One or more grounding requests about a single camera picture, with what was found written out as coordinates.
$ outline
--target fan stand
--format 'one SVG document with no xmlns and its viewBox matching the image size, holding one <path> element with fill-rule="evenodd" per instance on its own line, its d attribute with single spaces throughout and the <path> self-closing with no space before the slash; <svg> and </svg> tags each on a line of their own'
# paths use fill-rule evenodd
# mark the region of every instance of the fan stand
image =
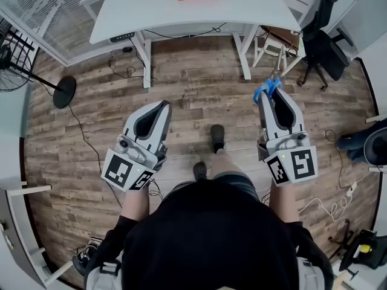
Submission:
<svg viewBox="0 0 387 290">
<path fill-rule="evenodd" d="M 23 69 L 22 67 L 18 66 L 17 64 L 15 64 L 13 62 L 9 62 L 9 66 L 20 71 L 21 73 L 24 73 L 24 74 L 32 77 L 35 80 L 40 81 L 42 84 L 47 85 L 48 87 L 55 89 L 54 95 L 53 95 L 53 101 L 54 101 L 55 107 L 57 107 L 58 109 L 63 109 L 66 106 L 68 106 L 75 95 L 77 83 L 75 81 L 75 78 L 72 76 L 65 76 L 64 78 L 62 78 L 59 81 L 58 85 L 55 86 L 55 85 L 51 84 L 50 82 L 42 79 L 41 77 L 36 76 L 35 74 L 32 74 L 31 72 L 27 71 L 26 69 Z"/>
</svg>

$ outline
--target black fan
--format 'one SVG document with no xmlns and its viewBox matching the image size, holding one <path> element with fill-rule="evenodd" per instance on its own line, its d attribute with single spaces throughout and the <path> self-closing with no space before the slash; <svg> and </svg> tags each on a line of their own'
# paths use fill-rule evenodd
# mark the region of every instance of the black fan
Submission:
<svg viewBox="0 0 387 290">
<path fill-rule="evenodd" d="M 55 107 L 62 109 L 69 105 L 76 90 L 75 78 L 66 76 L 55 86 L 34 75 L 31 67 L 31 60 L 24 46 L 13 39 L 5 38 L 0 47 L 0 92 L 15 91 L 32 78 L 55 89 L 53 95 Z"/>
</svg>

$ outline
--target wooden floor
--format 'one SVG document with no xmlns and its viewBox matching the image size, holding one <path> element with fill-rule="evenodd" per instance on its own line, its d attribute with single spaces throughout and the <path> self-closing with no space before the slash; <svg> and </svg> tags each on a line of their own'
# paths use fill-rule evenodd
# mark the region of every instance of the wooden floor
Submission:
<svg viewBox="0 0 387 290">
<path fill-rule="evenodd" d="M 252 48 L 247 53 L 252 64 Z M 200 159 L 209 166 L 209 128 L 226 128 L 226 148 L 236 165 L 251 177 L 260 196 L 270 186 L 265 164 L 258 162 L 256 140 L 260 133 L 258 107 L 252 97 L 270 74 L 274 60 L 264 55 L 252 80 L 242 79 L 242 70 L 231 37 L 198 37 L 169 40 L 152 45 L 152 88 L 143 89 L 142 78 L 122 79 L 108 68 L 109 54 L 87 60 L 71 68 L 60 66 L 41 53 L 35 71 L 57 82 L 71 74 L 77 79 L 77 92 L 71 107 L 82 123 L 85 138 L 98 151 L 101 164 L 107 148 L 113 147 L 129 114 L 157 100 L 172 103 L 172 123 L 166 144 L 168 161 L 156 180 L 164 195 L 181 181 L 193 178 L 192 167 Z M 134 53 L 114 52 L 112 66 L 125 74 L 128 66 L 141 70 Z M 296 186 L 298 207 L 321 198 L 330 210 L 345 191 L 337 184 L 340 158 L 335 145 L 325 139 L 325 130 L 338 135 L 366 127 L 364 120 L 374 115 L 365 76 L 357 61 L 345 70 L 338 82 L 320 92 L 315 73 L 304 87 L 296 85 L 306 66 L 300 62 L 284 80 L 288 92 L 304 113 L 305 127 L 317 146 L 319 177 Z M 352 164 L 342 153 L 342 185 L 367 174 L 364 164 Z M 69 250 L 86 244 L 90 236 L 104 237 L 117 221 L 120 207 L 112 191 L 100 179 L 96 153 L 83 142 L 77 121 L 68 108 L 56 109 L 46 90 L 34 84 L 25 140 L 25 168 L 31 185 L 52 185 L 51 192 L 30 195 L 33 216 L 47 255 L 63 265 L 73 255 Z M 345 218 L 354 229 L 369 228 L 374 216 L 379 174 L 370 173 L 359 182 L 353 201 L 339 222 L 333 222 L 317 202 L 301 214 L 317 244 L 330 254 L 335 246 L 327 239 L 340 236 Z M 151 197 L 154 211 L 159 198 Z M 82 278 L 71 268 L 64 279 L 82 287 Z"/>
</svg>

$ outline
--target black shirt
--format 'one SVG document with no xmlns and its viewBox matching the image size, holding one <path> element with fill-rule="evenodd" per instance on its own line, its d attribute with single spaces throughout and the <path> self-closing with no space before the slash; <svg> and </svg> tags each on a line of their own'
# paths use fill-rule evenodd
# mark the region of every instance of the black shirt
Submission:
<svg viewBox="0 0 387 290">
<path fill-rule="evenodd" d="M 86 273 L 122 249 L 123 289 L 299 289 L 296 256 L 322 269 L 326 289 L 333 284 L 327 257 L 301 222 L 285 224 L 216 181 L 173 192 L 140 222 L 120 216 Z"/>
</svg>

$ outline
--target fan base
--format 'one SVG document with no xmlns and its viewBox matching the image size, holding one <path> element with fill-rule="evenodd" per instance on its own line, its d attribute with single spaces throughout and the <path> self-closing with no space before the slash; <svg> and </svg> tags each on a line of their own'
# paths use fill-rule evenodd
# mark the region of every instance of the fan base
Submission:
<svg viewBox="0 0 387 290">
<path fill-rule="evenodd" d="M 54 105 L 58 109 L 63 109 L 72 101 L 77 88 L 77 82 L 74 77 L 66 76 L 59 81 L 57 87 L 59 87 L 62 91 L 54 91 Z"/>
</svg>

